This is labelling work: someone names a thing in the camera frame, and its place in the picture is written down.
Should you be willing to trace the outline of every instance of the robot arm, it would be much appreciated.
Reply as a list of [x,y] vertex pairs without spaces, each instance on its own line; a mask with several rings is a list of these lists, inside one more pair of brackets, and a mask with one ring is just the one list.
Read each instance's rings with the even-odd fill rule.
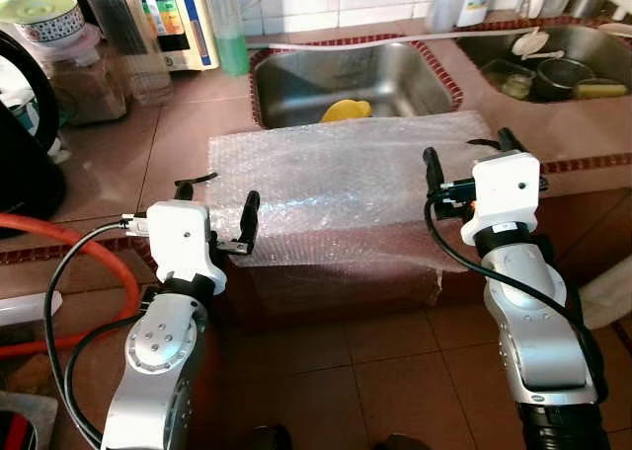
[[476,246],[479,271],[501,274],[552,301],[547,305],[503,280],[487,278],[485,305],[500,329],[500,355],[527,448],[607,449],[598,407],[606,392],[602,370],[596,369],[602,365],[598,347],[586,338],[581,319],[576,327],[569,313],[563,310],[562,316],[560,307],[551,307],[565,306],[566,285],[529,235],[537,226],[534,213],[544,185],[539,162],[518,150],[508,129],[500,135],[506,152],[479,161],[473,179],[454,183],[443,181],[436,152],[427,150],[429,201],[437,219],[463,219],[461,237]]
[[211,256],[250,254],[257,233],[259,195],[251,191],[242,235],[220,243],[208,209],[187,200],[159,201],[146,218],[128,216],[128,234],[148,236],[162,282],[124,345],[125,369],[108,410],[102,450],[183,448],[191,388],[205,351],[207,310],[226,276]]

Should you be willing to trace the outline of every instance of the stainless steel sink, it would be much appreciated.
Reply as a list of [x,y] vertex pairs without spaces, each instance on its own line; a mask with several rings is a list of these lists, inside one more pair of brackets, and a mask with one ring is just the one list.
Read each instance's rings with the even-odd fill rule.
[[279,53],[255,67],[263,127],[318,122],[342,99],[367,100],[373,116],[417,116],[454,109],[449,91],[413,46],[388,43],[336,51]]
[[[628,91],[632,88],[632,50],[618,37],[583,26],[543,27],[541,31],[550,36],[542,52],[564,50],[566,58],[585,63],[597,78],[617,80],[627,86]],[[542,59],[521,61],[512,54],[512,46],[519,37],[520,35],[463,37],[456,43],[479,68],[494,59],[504,59],[535,71]],[[526,100],[544,101],[533,93]]]

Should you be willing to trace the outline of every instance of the black cable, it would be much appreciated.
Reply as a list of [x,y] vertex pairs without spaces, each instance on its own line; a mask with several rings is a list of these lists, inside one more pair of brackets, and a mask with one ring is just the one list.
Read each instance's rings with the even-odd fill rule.
[[584,325],[584,322],[576,315],[571,314],[566,309],[566,307],[558,304],[555,300],[551,299],[549,296],[543,294],[539,290],[536,290],[533,287],[520,282],[519,280],[509,277],[508,275],[500,274],[499,272],[495,272],[494,270],[476,264],[475,262],[470,261],[469,259],[459,254],[457,251],[455,251],[444,240],[444,238],[436,229],[435,223],[433,222],[432,208],[438,200],[441,200],[440,194],[440,191],[433,193],[424,205],[424,220],[426,221],[428,231],[431,233],[431,236],[436,241],[436,243],[441,246],[441,248],[451,258],[453,258],[458,263],[463,264],[468,269],[483,274],[490,279],[498,280],[499,282],[502,282],[521,292],[524,292],[525,294],[533,297],[536,300],[539,300],[544,305],[550,307],[556,313],[564,317],[579,335],[580,347],[582,348],[584,356],[589,364],[589,370],[594,381],[598,401],[603,402],[608,393],[607,385],[605,384],[605,378],[603,377],[603,357],[601,356],[599,347],[594,340],[593,334],[591,334],[591,331],[586,327],[586,325]]
[[138,315],[134,315],[133,317],[127,317],[126,319],[121,319],[116,322],[112,322],[110,324],[105,324],[98,327],[97,329],[92,330],[87,335],[85,335],[81,339],[81,341],[79,341],[77,345],[73,348],[72,353],[70,354],[70,358],[68,359],[68,362],[66,363],[66,372],[64,373],[64,378],[63,378],[63,385],[64,385],[64,391],[65,391],[64,397],[66,400],[66,406],[71,408],[73,414],[76,415],[78,420],[81,421],[82,424],[85,425],[84,429],[87,432],[88,432],[87,427],[92,427],[90,429],[91,436],[95,440],[99,440],[100,444],[101,444],[101,440],[103,439],[103,436],[96,428],[94,428],[94,426],[90,423],[88,418],[82,413],[81,409],[79,409],[79,405],[77,404],[77,401],[75,400],[75,394],[73,391],[73,384],[72,384],[75,364],[77,362],[77,359],[79,358],[79,354],[81,353],[81,351],[83,351],[83,349],[93,339],[95,339],[99,335],[109,332],[110,330],[114,330],[114,329],[117,329],[118,327],[123,327],[125,325],[133,324],[138,319],[140,319],[143,315],[144,314],[138,314]]
[[77,429],[79,430],[81,435],[95,450],[99,450],[99,448],[101,447],[101,440],[103,439],[103,435],[94,425],[92,425],[92,423],[90,423],[88,419],[85,418],[85,416],[77,415],[76,413],[74,413],[74,409],[68,406],[68,403],[65,399],[66,393],[64,390],[63,374],[61,371],[61,365],[59,364],[59,356],[57,354],[57,348],[55,347],[55,337],[52,330],[52,294],[55,290],[57,282],[59,282],[61,274],[66,269],[66,266],[68,265],[70,260],[72,260],[72,258],[86,245],[86,243],[88,243],[96,236],[101,235],[102,233],[124,227],[125,222],[123,221],[117,223],[108,223],[106,225],[100,226],[94,231],[91,231],[90,233],[83,236],[79,241],[77,241],[77,243],[75,243],[74,246],[70,248],[68,253],[66,253],[61,262],[57,265],[57,268],[55,269],[52,278],[50,279],[50,283],[48,284],[48,289],[46,290],[43,301],[44,338],[46,341],[48,356],[50,358],[52,376],[57,386],[57,390],[59,391],[61,401],[66,406],[70,417],[73,419],[75,425],[77,425]]

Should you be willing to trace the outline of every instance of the green lid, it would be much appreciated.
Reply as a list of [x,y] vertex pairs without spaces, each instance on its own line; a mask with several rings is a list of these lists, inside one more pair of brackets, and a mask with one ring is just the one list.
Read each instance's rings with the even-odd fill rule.
[[11,0],[0,6],[0,21],[33,24],[64,15],[77,0]]

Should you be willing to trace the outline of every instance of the electric kettle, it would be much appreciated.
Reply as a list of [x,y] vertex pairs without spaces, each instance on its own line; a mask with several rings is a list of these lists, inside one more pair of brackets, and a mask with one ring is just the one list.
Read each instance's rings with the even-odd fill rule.
[[[66,192],[63,174],[47,156],[59,127],[57,101],[38,63],[13,38],[0,31],[0,56],[25,76],[38,101],[35,135],[0,102],[0,212],[48,218]],[[19,232],[0,228],[0,238]]]

